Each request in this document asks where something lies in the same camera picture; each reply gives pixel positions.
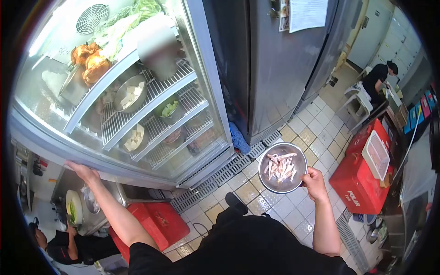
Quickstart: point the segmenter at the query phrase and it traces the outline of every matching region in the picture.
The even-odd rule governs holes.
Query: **red cooler box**
[[[169,202],[133,203],[127,209],[151,235],[161,251],[190,233],[188,225]],[[128,246],[121,241],[112,227],[109,228],[109,234],[122,257],[129,263]]]
[[[381,122],[375,119],[352,138],[345,152],[345,158],[329,180],[333,189],[352,213],[379,214],[388,194],[389,187],[380,187],[380,180],[373,177],[361,154],[373,130],[378,133],[389,150],[391,144],[389,136]],[[388,172],[393,172],[393,169],[389,166]]]

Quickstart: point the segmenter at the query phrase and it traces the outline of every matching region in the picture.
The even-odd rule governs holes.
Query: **floor drain grate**
[[[264,146],[263,142],[260,141],[259,143],[252,145],[252,147],[250,148],[250,152],[247,155],[250,158],[256,158],[261,153],[263,153],[265,149],[266,149],[266,146]]]
[[[350,219],[350,217],[352,216],[352,213],[348,210],[348,208],[346,208],[343,212],[342,215],[344,216],[345,220],[348,222],[348,220]]]
[[[216,182],[208,178],[193,190],[188,190],[177,198],[172,199],[171,205],[177,213],[182,214],[185,210],[197,204],[216,189],[218,189]]]
[[[263,144],[266,146],[271,146],[277,139],[281,137],[281,134],[278,132],[278,130],[275,130],[273,134],[262,140]]]
[[[250,164],[250,158],[242,153],[237,153],[237,157],[234,158],[231,162],[226,164],[234,174],[240,173],[246,166]]]
[[[348,222],[345,220],[343,215],[336,220],[336,226],[339,230],[339,234],[341,235],[341,239],[345,244],[345,247],[347,247],[351,255],[354,255],[353,258],[361,273],[363,274],[369,271],[367,258],[365,257],[365,254],[363,253],[356,236],[353,234],[353,231],[349,227]]]
[[[215,172],[210,178],[212,178],[217,186],[220,187],[234,176],[235,174],[225,165],[220,170]]]

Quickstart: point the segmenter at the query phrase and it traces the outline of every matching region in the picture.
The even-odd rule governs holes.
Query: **stainless steel counter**
[[[112,196],[123,206],[128,207],[131,203],[134,202],[168,202],[169,199],[157,199],[152,196],[152,190],[148,188],[135,187],[131,185],[125,185],[116,182],[110,182],[106,180],[102,180],[104,186],[108,189],[108,191],[112,194]],[[96,213],[92,214],[85,204],[84,195],[81,192],[81,188],[83,188],[85,182],[78,177],[78,175],[69,169],[64,169],[61,172],[61,176],[57,181],[57,185],[54,190],[54,194],[52,195],[52,202],[56,199],[60,198],[61,200],[61,208],[66,209],[66,202],[64,198],[66,197],[67,190],[73,190],[78,192],[81,200],[81,206],[83,211],[83,221],[81,226],[79,227],[78,233],[80,235],[91,235],[97,230],[99,230],[102,226],[107,224],[107,218],[104,215],[102,209]]]

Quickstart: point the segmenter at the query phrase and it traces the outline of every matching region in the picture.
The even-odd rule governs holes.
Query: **white plastic basket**
[[[378,180],[384,180],[389,165],[389,155],[385,145],[373,130],[367,143],[362,149],[362,156],[368,164],[373,176]]]

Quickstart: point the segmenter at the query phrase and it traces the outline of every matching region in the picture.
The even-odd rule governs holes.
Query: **blue towel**
[[[246,143],[240,130],[233,122],[229,122],[229,129],[231,131],[232,143],[234,147],[239,149],[242,154],[249,154],[250,146]]]

